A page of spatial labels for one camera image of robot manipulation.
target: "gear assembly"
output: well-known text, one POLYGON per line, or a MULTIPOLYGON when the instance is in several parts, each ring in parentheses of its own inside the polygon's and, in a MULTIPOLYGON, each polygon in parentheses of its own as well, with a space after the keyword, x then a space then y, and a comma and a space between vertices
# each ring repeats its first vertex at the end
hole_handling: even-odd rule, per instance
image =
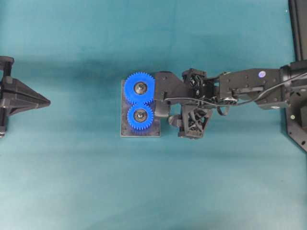
POLYGON ((182 79, 161 71, 154 77, 138 72, 124 80, 121 136, 160 136, 160 119, 167 118, 179 128, 179 137, 198 139, 213 109, 227 115, 231 107, 255 102, 265 110, 285 108, 288 134, 300 145, 304 143, 296 133, 307 130, 307 61, 279 69, 224 72, 213 78, 205 71, 189 69, 182 79), (181 113, 170 115, 175 104, 181 105, 181 113))

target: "teal cloth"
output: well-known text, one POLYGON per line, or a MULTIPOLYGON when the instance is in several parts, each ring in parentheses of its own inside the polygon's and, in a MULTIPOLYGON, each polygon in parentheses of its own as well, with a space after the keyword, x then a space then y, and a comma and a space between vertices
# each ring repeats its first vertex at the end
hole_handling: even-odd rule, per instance
POLYGON ((0 55, 52 101, 0 140, 1 230, 307 229, 306 155, 283 111, 214 112, 194 141, 165 120, 161 138, 120 138, 131 73, 294 61, 287 0, 0 3, 0 55))

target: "gear teeth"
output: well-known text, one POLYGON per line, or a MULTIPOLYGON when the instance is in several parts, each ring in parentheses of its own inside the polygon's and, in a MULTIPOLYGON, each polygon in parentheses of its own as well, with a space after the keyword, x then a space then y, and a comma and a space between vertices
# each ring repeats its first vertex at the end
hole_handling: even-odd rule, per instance
POLYGON ((154 87, 155 79, 151 75, 145 72, 133 73, 125 81, 125 98, 130 104, 150 104, 154 100, 154 87), (134 91, 135 84, 140 81, 147 85, 147 91, 144 94, 137 94, 134 91))
POLYGON ((136 129, 136 130, 145 130, 145 129, 148 129, 152 123, 153 123, 153 120, 154 119, 154 113, 152 111, 152 109, 146 105, 133 105, 128 113, 127 113, 127 120, 128 120, 128 123, 129 125, 133 128, 133 129, 136 129), (137 109, 143 109, 146 111, 147 113, 147 119, 144 121, 144 122, 137 122, 135 119, 134 119, 134 112, 137 110, 137 109))

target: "black cable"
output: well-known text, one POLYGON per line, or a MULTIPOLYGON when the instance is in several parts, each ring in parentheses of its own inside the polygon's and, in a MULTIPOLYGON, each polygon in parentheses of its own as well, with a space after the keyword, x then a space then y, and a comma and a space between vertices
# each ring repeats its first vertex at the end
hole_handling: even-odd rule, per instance
POLYGON ((229 112, 229 110, 230 110, 230 107, 229 107, 229 106, 226 106, 225 112, 223 112, 219 106, 216 108, 216 110, 217 110, 217 112, 219 113, 219 115, 221 115, 221 116, 227 116, 227 115, 228 115, 228 112, 229 112))
POLYGON ((196 99, 196 98, 190 98, 190 97, 170 97, 170 98, 165 98, 164 100, 165 101, 169 101, 169 100, 193 100, 193 101, 198 101, 198 102, 203 102, 205 104, 209 104, 209 105, 212 105, 212 106, 215 106, 215 107, 220 107, 220 106, 240 106, 240 105, 244 105, 244 104, 248 104, 248 103, 251 103, 251 102, 254 102, 254 101, 257 101, 259 100, 263 95, 267 94, 269 91, 273 90, 273 89, 276 89, 282 85, 284 85, 285 83, 289 82, 289 81, 293 81, 295 79, 299 79, 301 77, 304 77, 307 75, 307 72, 305 73, 302 73, 300 75, 297 75, 293 78, 289 78, 285 81, 282 81, 272 87, 269 87, 267 88, 266 90, 264 90, 263 92, 261 92, 257 97, 251 99, 251 100, 248 100, 248 101, 245 101, 245 102, 241 102, 241 103, 238 103, 238 104, 215 104, 215 103, 211 103, 211 102, 208 102, 208 101, 205 101, 205 100, 201 100, 201 99, 196 99))

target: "mounting plate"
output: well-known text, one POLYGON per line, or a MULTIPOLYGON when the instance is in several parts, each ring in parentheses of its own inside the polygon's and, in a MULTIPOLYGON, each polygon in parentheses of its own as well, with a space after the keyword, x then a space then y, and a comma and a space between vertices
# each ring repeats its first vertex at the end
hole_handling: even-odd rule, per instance
MULTIPOLYGON (((133 129, 127 120, 127 113, 130 107, 132 106, 129 102, 127 102, 124 94, 124 84, 125 80, 121 81, 121 129, 120 136, 121 137, 160 137, 161 136, 161 121, 159 118, 154 117, 152 125, 142 131, 138 131, 133 129)), ((155 108, 155 102, 151 103, 149 106, 153 111, 155 108)))
POLYGON ((286 108, 287 133, 301 148, 307 151, 307 127, 302 127, 301 108, 307 103, 307 92, 293 93, 291 107, 286 108))

